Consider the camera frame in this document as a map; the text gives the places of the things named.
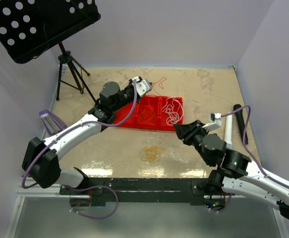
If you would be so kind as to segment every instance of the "black base bar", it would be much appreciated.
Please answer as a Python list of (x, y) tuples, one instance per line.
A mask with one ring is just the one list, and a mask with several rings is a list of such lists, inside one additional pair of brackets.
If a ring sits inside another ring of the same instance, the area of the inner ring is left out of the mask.
[[(199, 184), (207, 178), (89, 178), (91, 186), (111, 187), (118, 195), (119, 202), (159, 202), (189, 203), (205, 205), (204, 195)], [(87, 195), (61, 187), (60, 195)], [(106, 202), (115, 202), (115, 196), (105, 188), (92, 190), (91, 206), (105, 206)]]
[[(96, 102), (96, 99), (94, 97), (94, 95), (92, 94), (92, 92), (90, 91), (89, 87), (87, 86), (86, 82), (84, 81), (82, 75), (80, 75), (79, 71), (77, 70), (77, 68), (75, 67), (73, 61), (78, 65), (78, 67), (84, 71), (88, 76), (90, 76), (90, 73), (87, 72), (86, 69), (84, 69), (80, 63), (77, 62), (77, 60), (75, 60), (72, 56), (71, 56), (71, 52), (70, 51), (66, 51), (64, 48), (64, 45), (62, 44), (62, 42), (59, 43), (59, 46), (61, 48), (62, 54), (59, 56), (59, 61), (60, 61), (60, 69), (59, 69), (59, 80), (58, 80), (58, 85), (57, 85), (57, 94), (56, 94), (56, 101), (58, 101), (60, 99), (60, 88), (61, 88), (61, 82), (74, 88), (77, 89), (81, 94), (84, 93), (84, 88), (86, 88), (86, 90), (88, 91), (88, 93), (90, 94), (91, 98), (93, 99), (94, 102)], [(77, 85), (77, 87), (62, 81), (62, 67), (63, 64), (67, 64), (72, 76), (75, 80), (75, 83)]]

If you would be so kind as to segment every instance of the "lavender wall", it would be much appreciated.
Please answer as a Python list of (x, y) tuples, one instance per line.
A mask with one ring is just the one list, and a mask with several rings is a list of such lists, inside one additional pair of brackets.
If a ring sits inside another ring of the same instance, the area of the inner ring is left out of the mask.
[(51, 52), (20, 65), (0, 43), (0, 237), (10, 219), (27, 143), (42, 134), (38, 113), (50, 106), (56, 82)]
[(264, 167), (289, 179), (289, 1), (274, 1), (237, 76)]
[(64, 44), (86, 66), (237, 65), (272, 2), (96, 0), (102, 18)]

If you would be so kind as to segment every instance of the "beige tabletop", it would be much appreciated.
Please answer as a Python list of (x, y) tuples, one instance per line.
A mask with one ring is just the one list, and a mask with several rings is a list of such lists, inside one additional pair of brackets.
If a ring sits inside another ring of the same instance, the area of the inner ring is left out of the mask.
[[(156, 91), (165, 96), (183, 98), (184, 121), (191, 123), (197, 119), (209, 122), (210, 113), (227, 113), (234, 104), (243, 105), (236, 75), (233, 69), (169, 69), (169, 68), (88, 68), (91, 76), (84, 79), (92, 93), (98, 98), (104, 83), (116, 81), (123, 89), (128, 80), (141, 76), (150, 82), (166, 77), (163, 87)], [(67, 70), (64, 81), (74, 83)], [(83, 117), (93, 106), (93, 101), (85, 90), (77, 90), (61, 85), (60, 100), (56, 102), (54, 113), (67, 125)], [(225, 119), (222, 127), (214, 133), (224, 139)], [(258, 158), (254, 137), (249, 127), (248, 148)], [(233, 149), (245, 155), (238, 132), (236, 118), (233, 117)], [(144, 147), (159, 146), (160, 160), (155, 163), (142, 161)], [(193, 146), (180, 141), (175, 132), (150, 131), (129, 128), (108, 128), (72, 149), (61, 160), (62, 165), (78, 167), (90, 177), (127, 178), (206, 178), (214, 168), (208, 167)]]

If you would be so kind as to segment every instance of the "white tube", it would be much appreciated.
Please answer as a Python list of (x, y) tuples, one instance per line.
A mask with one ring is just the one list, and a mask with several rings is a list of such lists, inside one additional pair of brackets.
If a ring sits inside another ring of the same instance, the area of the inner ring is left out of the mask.
[(229, 115), (226, 117), (226, 126), (225, 126), (225, 138), (224, 140), (227, 143), (227, 148), (233, 148), (232, 142), (232, 124), (233, 124), (233, 115)]

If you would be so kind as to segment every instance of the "red tray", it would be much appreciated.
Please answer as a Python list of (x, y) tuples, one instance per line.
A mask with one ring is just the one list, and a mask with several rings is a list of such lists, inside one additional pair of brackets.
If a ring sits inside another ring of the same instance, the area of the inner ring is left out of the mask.
[[(162, 111), (162, 108), (166, 104), (167, 96), (144, 96), (141, 98), (140, 103), (136, 105), (136, 108), (130, 118), (120, 125), (119, 127), (150, 129), (150, 130), (169, 130), (174, 131), (173, 126), (168, 125), (166, 120), (169, 117), (167, 113)], [(174, 97), (183, 106), (182, 98)], [(121, 122), (129, 113), (132, 104), (121, 108), (116, 112), (117, 119), (115, 123)], [(174, 111), (179, 108), (178, 103), (174, 104)], [(182, 116), (182, 110), (179, 110), (179, 116)]]

